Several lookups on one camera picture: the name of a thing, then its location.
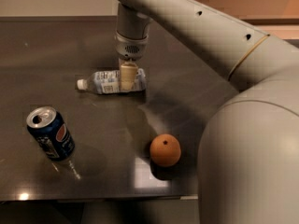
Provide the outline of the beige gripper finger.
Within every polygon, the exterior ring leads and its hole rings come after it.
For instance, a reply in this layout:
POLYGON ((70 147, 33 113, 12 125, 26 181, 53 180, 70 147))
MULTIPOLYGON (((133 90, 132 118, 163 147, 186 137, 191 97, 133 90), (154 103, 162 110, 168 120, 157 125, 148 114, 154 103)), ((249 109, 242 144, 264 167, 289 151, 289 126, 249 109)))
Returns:
POLYGON ((122 91, 130 91, 135 83, 138 66, 132 61, 120 60, 120 83, 122 91))

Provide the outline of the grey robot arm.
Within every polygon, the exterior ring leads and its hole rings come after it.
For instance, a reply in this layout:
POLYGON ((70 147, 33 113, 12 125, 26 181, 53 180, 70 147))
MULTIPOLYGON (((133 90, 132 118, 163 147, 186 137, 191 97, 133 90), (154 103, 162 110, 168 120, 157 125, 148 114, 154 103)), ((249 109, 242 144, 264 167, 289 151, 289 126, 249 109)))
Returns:
POLYGON ((200 224, 299 224, 299 51, 194 0, 118 0, 144 14, 238 92, 198 149, 200 224))

